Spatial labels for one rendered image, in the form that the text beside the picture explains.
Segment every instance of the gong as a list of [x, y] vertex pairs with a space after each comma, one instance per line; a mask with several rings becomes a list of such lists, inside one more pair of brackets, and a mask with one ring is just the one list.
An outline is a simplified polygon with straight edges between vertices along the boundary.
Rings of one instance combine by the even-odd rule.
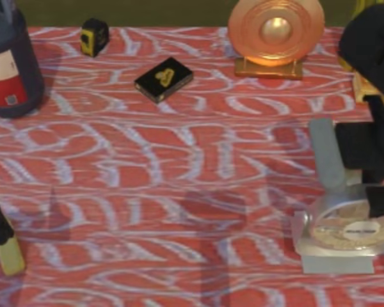
[[318, 0], [239, 0], [228, 22], [234, 49], [267, 67], [300, 60], [323, 32], [324, 12]]

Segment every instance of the black box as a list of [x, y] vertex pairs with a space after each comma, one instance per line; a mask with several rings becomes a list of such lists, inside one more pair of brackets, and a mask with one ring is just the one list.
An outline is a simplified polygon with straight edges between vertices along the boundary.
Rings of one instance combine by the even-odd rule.
[[135, 80], [135, 88], [159, 103], [192, 79], [193, 72], [188, 67], [174, 58], [168, 58]]

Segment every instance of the bottle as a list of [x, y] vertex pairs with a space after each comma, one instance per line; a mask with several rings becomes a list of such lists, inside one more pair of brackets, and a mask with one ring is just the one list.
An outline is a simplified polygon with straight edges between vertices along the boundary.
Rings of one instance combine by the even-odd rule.
[[26, 20], [14, 0], [0, 0], [0, 117], [30, 113], [42, 103], [44, 90]]

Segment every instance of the brick pattern tablecloth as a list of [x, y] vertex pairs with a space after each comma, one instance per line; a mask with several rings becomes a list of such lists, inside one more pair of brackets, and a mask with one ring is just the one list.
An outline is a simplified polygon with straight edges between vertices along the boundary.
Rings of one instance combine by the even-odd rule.
[[[26, 255], [0, 307], [384, 307], [370, 276], [307, 276], [288, 216], [322, 189], [307, 121], [368, 119], [326, 30], [303, 81], [234, 77], [226, 29], [31, 29], [39, 113], [0, 119], [0, 202]], [[195, 80], [158, 106], [133, 81], [175, 56]]]

